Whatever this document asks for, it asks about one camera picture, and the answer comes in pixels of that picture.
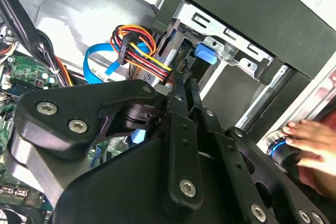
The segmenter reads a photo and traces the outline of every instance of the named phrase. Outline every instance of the black metal bracket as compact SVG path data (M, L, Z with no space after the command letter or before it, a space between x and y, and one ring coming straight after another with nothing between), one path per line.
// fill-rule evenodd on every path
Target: black metal bracket
M313 212L328 223L322 212L240 129L232 128L224 134L215 113L202 107L193 79L185 80L181 73L172 72L168 84L173 91L167 96L140 80L36 91L22 96L15 115L15 135L45 149L50 157L56 155L63 163L65 159L81 159L92 144L107 137L130 135L135 127L150 132L144 143L70 183L56 206L58 221L71 208L68 204L77 210L67 212L66 218L77 218L73 214L81 207L82 189L87 187L83 183L90 183L96 187L93 194L87 192L88 199L90 204L99 205L93 209L100 216L105 215L101 197L117 200L119 192L126 191L123 202L139 200L139 204L145 204L150 211L157 208L159 198L165 210L165 213L158 210L159 219L173 217L174 222L178 219L191 223L198 216L200 220L195 223L203 223L203 216L218 213L214 206L209 208L211 198L215 199L216 206L226 204L227 209L221 211L229 214L235 223L304 223L299 210L308 214L311 223L316 223ZM57 111L52 115L38 112L41 101L54 104ZM154 117L159 118L158 123L149 126L148 122ZM69 121L73 119L85 122L87 130L81 134L72 132ZM41 157L39 163L48 157ZM37 169L33 168L30 170L34 174ZM125 190L124 182L129 185L133 174L143 174L143 178L136 179L144 179L139 186L142 185L140 190L145 190L148 198L137 198L137 186L134 190ZM109 185L111 180L113 187L106 191L101 185ZM265 194L271 198L271 204ZM144 211L139 213L139 218L143 218L139 222L147 223L151 217ZM218 219L222 217L214 218L213 223L221 223Z

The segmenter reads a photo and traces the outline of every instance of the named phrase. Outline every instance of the wire bundle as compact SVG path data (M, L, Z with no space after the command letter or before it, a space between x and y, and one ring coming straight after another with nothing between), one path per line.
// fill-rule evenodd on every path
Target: wire bundle
M0 0L0 15L19 43L56 76L62 87L72 86L65 66L55 56L49 37L36 29L18 0Z
M153 37L149 34L149 32L141 26L121 25L116 27L110 39L112 48L116 52L120 52L122 40L124 36L128 33L139 33L139 40L147 45L150 52L149 54L146 54L135 43L132 42L127 47L125 61L129 64L145 70L146 72L154 75L155 77L163 81L168 76L170 71L172 71L172 69L152 57L152 55L156 51L156 43Z

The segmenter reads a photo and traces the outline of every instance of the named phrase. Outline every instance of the metal sheet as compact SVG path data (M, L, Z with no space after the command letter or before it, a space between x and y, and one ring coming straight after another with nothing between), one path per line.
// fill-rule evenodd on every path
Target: metal sheet
M87 48L108 41L117 25L141 24L150 27L154 17L151 6L143 0L20 1L29 11L36 27L46 32L52 40L56 55L75 71L81 71ZM90 66L103 71L117 55L94 54L92 57ZM112 79L122 80L126 73L120 68Z

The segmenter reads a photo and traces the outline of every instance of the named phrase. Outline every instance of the capacitor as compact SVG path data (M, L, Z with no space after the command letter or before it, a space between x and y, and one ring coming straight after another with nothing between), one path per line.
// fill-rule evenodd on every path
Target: capacitor
M41 74L41 77L43 78L43 79L45 79L45 80L47 80L48 79L48 77L49 77L49 75L48 75L48 73L42 73Z
M51 89L53 85L50 82L47 82L46 84L44 84L43 89Z
M51 84L54 84L55 83L55 78L50 77L49 80L48 80L48 82L50 82Z
M258 147L281 167L295 166L301 159L301 151L286 144L290 137L281 130L274 131L261 140Z

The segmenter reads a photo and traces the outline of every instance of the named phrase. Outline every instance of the blue tab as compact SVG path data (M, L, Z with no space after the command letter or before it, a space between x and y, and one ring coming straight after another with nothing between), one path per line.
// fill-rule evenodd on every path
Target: blue tab
M203 44L197 45L195 55L211 65L217 62L216 52Z
M145 140L146 131L145 130L135 130L134 133L131 135L132 142L134 144L140 144Z

